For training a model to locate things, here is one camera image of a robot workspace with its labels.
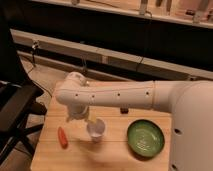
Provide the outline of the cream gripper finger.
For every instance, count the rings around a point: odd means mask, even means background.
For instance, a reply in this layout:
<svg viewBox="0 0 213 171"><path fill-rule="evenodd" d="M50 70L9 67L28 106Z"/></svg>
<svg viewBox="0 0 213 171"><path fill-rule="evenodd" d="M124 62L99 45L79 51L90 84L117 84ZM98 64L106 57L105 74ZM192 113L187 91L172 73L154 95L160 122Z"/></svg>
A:
<svg viewBox="0 0 213 171"><path fill-rule="evenodd" d="M93 114L93 113L90 113L89 116L88 116L88 120L92 123L96 123L97 122L96 115Z"/></svg>

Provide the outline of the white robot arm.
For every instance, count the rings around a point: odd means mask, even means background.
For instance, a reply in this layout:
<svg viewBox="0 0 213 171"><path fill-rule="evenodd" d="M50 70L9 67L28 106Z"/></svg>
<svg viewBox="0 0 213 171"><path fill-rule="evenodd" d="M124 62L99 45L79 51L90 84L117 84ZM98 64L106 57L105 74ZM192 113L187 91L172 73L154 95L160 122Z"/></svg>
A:
<svg viewBox="0 0 213 171"><path fill-rule="evenodd" d="M90 87L70 73L56 90L69 116L90 106L153 109L172 115L169 171L213 171L213 81L145 81Z"/></svg>

